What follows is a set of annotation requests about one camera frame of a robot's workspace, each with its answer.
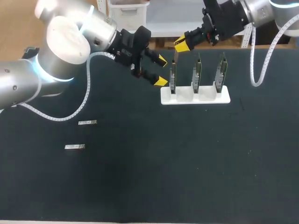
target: small metal part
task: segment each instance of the small metal part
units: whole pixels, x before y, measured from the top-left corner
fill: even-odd
[[[224,85],[224,80],[226,76],[226,72],[228,70],[228,62],[226,60],[225,54],[221,54],[221,60],[217,68],[216,77],[215,77],[215,87],[217,93],[222,92],[222,87]]]
[[[200,59],[200,55],[198,54],[196,64],[193,68],[193,77],[192,77],[193,92],[195,94],[199,92],[200,76],[201,76],[201,59]]]
[[[65,150],[82,150],[85,149],[85,144],[81,145],[66,145],[64,147]]]
[[[175,53],[174,53],[174,62],[178,63],[178,52],[177,51],[175,51]]]
[[[24,53],[28,53],[30,50],[35,50],[36,48],[35,47],[27,47],[25,50],[24,50]]]
[[[176,94],[176,69],[177,69],[176,62],[175,60],[173,60],[172,68],[170,69],[170,79],[169,79],[171,94]]]
[[[86,120],[86,121],[79,121],[78,125],[95,125],[97,124],[97,120]]]

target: coiled white cable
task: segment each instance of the coiled white cable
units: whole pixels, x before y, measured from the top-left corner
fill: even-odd
[[[285,31],[291,26],[293,25],[295,22],[299,21],[299,14],[294,16],[293,18],[291,18],[278,32],[278,34],[276,35],[276,37],[274,38],[268,53],[266,55],[265,61],[263,63],[263,68],[262,68],[262,72],[261,72],[261,76],[258,80],[258,82],[256,83],[254,80],[254,52],[255,52],[255,45],[256,45],[256,28],[253,27],[252,28],[252,43],[251,43],[251,54],[250,54],[250,81],[251,84],[254,87],[258,87],[263,83],[263,79],[265,78],[265,74],[268,68],[268,64],[270,62],[272,53],[279,41],[279,39],[281,38],[281,36],[285,33]]]
[[[31,110],[32,112],[40,115],[41,117],[43,118],[46,118],[48,120],[52,120],[52,121],[56,121],[56,122],[63,122],[63,121],[67,121],[67,120],[70,120],[72,119],[73,117],[75,117],[78,113],[80,113],[80,111],[83,109],[83,107],[85,106],[86,102],[87,102],[87,99],[88,99],[88,96],[89,96],[89,93],[90,93],[90,86],[91,86],[91,79],[90,79],[90,61],[91,59],[94,57],[94,56],[106,56],[106,57],[109,57],[111,59],[115,59],[115,56],[112,55],[112,54],[109,54],[107,52],[95,52],[95,53],[92,53],[90,54],[88,60],[87,60],[87,63],[86,63],[86,70],[87,70],[87,89],[86,89],[86,94],[84,96],[84,99],[83,99],[83,102],[81,103],[80,107],[73,113],[71,114],[70,116],[68,117],[65,117],[65,118],[54,118],[54,117],[51,117],[49,115],[46,115],[45,113],[35,109],[34,107],[28,105],[28,104],[25,104],[25,103],[22,103],[22,104],[19,104],[23,107],[26,107],[27,109]]]

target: wooden floor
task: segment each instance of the wooden floor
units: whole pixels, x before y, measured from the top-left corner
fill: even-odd
[[[87,0],[96,5],[96,0]],[[44,25],[34,16],[37,0],[0,0],[0,61],[19,59],[28,46],[38,47],[41,45]],[[174,38],[165,41],[164,45],[155,39],[151,48],[173,48]],[[213,48],[236,49],[241,45],[240,37],[219,43]],[[294,45],[280,46],[293,48]],[[203,43],[197,48],[212,48],[208,43]]]

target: white holder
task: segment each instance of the white holder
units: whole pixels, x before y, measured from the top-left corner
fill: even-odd
[[[194,93],[191,86],[177,86],[176,94],[171,94],[170,87],[161,88],[161,103],[163,105],[187,104],[229,104],[230,97],[227,86],[217,93],[215,82],[211,86],[200,86],[199,92]]]

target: white shelf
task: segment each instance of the white shelf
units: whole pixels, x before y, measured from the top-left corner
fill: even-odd
[[[204,7],[203,0],[152,0],[147,8],[146,28],[152,37],[180,37],[186,31],[201,27]]]

